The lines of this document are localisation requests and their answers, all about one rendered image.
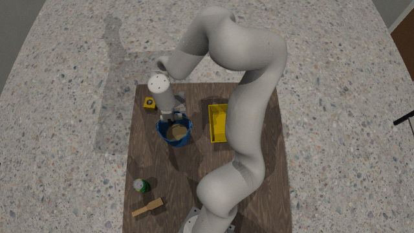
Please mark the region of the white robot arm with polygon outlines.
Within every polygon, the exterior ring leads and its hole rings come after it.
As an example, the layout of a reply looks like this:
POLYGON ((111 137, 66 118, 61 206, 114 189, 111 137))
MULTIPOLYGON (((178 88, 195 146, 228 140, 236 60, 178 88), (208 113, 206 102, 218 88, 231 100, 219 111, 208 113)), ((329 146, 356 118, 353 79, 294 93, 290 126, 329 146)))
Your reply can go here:
POLYGON ((175 80, 187 78, 208 51, 219 66, 246 71, 226 108, 225 137, 235 155, 201 179, 196 192, 203 206, 186 222, 183 233, 227 233, 237 204, 261 186, 265 111, 288 56, 279 34, 238 25, 230 10, 208 6, 197 14, 172 55, 157 58, 150 70, 147 87, 159 110, 179 108, 186 113, 185 93, 173 94, 169 75, 175 80))

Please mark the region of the olive-yellow shallow tray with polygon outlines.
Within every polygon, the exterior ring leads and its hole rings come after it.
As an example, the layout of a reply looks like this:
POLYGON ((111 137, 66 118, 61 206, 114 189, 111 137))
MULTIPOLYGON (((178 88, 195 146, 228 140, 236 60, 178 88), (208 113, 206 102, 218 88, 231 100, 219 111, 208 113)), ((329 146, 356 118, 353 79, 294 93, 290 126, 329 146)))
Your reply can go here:
POLYGON ((208 105, 211 142, 226 142, 226 108, 227 104, 208 105))

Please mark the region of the green drink can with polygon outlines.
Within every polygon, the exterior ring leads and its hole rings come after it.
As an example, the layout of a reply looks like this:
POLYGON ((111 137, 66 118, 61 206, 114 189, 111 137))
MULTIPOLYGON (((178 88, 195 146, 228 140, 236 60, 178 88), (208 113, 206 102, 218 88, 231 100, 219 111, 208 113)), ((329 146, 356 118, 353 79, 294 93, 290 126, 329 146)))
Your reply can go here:
POLYGON ((138 192, 146 193, 150 189, 150 184, 143 179, 136 179, 133 183, 134 189, 138 192))

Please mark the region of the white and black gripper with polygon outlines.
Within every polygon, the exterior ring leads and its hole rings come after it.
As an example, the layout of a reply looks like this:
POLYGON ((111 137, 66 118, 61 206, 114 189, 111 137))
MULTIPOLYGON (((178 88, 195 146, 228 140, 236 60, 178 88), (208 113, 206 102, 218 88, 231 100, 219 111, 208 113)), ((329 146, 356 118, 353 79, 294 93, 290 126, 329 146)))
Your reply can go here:
POLYGON ((170 109, 169 111, 161 111, 162 114, 162 118, 164 120, 164 122, 169 123, 169 126, 172 126, 172 124, 175 123, 175 118, 174 118, 174 109, 170 109))

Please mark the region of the blue bucket with handle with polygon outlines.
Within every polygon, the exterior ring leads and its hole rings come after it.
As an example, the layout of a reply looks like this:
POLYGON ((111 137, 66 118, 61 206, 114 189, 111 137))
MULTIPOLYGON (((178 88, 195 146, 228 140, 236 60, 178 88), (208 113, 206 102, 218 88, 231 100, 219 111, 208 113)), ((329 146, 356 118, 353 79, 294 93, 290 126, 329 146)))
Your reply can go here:
POLYGON ((192 128, 193 124, 185 113, 180 113, 180 111, 174 112, 175 123, 172 126, 169 127, 169 123, 164 122, 161 115, 156 122, 155 129, 169 145, 176 148, 183 147, 190 138, 190 128, 192 128))

